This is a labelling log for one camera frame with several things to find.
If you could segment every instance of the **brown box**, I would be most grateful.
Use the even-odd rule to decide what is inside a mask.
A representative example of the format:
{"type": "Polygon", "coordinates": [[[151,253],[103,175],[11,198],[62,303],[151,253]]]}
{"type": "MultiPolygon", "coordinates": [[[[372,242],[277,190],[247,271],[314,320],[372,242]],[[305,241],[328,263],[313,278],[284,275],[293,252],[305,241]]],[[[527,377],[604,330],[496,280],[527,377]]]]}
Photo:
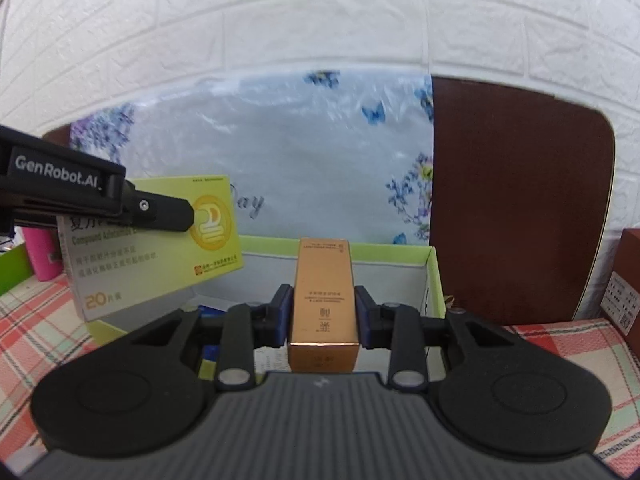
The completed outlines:
{"type": "Polygon", "coordinates": [[[346,240],[302,238],[289,366],[294,372],[351,372],[360,343],[346,240]]]}
{"type": "Polygon", "coordinates": [[[624,229],[601,307],[640,355],[640,229],[624,229]]]}

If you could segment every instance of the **red plaid fabric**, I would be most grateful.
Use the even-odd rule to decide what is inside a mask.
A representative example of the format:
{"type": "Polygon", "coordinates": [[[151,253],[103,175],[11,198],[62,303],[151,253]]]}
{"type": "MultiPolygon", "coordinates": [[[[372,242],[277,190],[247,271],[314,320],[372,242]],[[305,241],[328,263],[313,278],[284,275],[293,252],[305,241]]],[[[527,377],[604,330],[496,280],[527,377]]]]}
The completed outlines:
{"type": "Polygon", "coordinates": [[[606,319],[511,327],[524,339],[594,373],[613,410],[596,456],[622,477],[640,467],[640,364],[606,319]]]}
{"type": "Polygon", "coordinates": [[[29,399],[50,370],[94,348],[66,276],[34,276],[0,296],[0,460],[38,442],[29,399]]]}

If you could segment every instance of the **blue butterfly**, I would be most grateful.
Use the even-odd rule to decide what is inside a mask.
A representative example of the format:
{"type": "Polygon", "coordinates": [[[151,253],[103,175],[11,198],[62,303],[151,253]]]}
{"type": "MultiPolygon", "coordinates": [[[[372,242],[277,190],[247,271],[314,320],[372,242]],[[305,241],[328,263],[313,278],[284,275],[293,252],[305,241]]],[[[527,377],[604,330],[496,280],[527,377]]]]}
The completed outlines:
{"type": "Polygon", "coordinates": [[[433,123],[433,94],[425,90],[424,88],[420,88],[414,91],[414,95],[420,99],[420,106],[424,110],[424,113],[427,114],[429,121],[433,123]]]}
{"type": "Polygon", "coordinates": [[[314,85],[326,86],[327,88],[336,88],[340,82],[338,74],[340,71],[321,70],[319,72],[311,72],[305,76],[305,83],[313,83],[314,85]]]}
{"type": "Polygon", "coordinates": [[[384,123],[386,120],[385,107],[383,107],[382,101],[378,102],[375,110],[373,108],[362,107],[362,113],[367,118],[367,123],[369,124],[384,123]]]}
{"type": "Polygon", "coordinates": [[[393,244],[394,245],[406,245],[406,235],[404,233],[400,233],[398,236],[395,236],[393,244]]]}

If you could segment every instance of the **pink bottle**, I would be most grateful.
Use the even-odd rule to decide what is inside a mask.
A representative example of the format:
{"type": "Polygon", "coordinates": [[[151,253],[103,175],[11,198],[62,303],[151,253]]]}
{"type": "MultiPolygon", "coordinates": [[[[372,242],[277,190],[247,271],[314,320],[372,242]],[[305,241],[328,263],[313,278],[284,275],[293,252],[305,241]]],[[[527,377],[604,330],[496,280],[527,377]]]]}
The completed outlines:
{"type": "Polygon", "coordinates": [[[31,261],[33,272],[41,282],[52,280],[59,275],[64,267],[60,248],[55,243],[52,234],[46,229],[23,227],[22,236],[27,245],[27,254],[31,261]]]}

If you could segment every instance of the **printed logo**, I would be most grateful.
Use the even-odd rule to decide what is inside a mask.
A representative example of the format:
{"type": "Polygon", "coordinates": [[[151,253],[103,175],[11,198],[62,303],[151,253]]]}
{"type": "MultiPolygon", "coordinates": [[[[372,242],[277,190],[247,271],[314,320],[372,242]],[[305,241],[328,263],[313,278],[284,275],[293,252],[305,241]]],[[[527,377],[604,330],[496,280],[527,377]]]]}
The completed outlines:
{"type": "Polygon", "coordinates": [[[326,377],[321,377],[317,381],[314,381],[314,386],[316,388],[322,388],[323,386],[328,386],[329,384],[331,384],[331,381],[326,377]]]}
{"type": "Polygon", "coordinates": [[[92,174],[82,174],[82,171],[69,171],[64,166],[58,168],[50,162],[35,162],[24,155],[18,155],[14,162],[16,170],[27,171],[42,176],[48,176],[62,182],[81,184],[82,186],[98,187],[98,177],[92,174]]]}
{"type": "Polygon", "coordinates": [[[222,201],[211,195],[199,197],[193,204],[191,237],[206,251],[222,248],[231,236],[231,215],[222,201]]]}

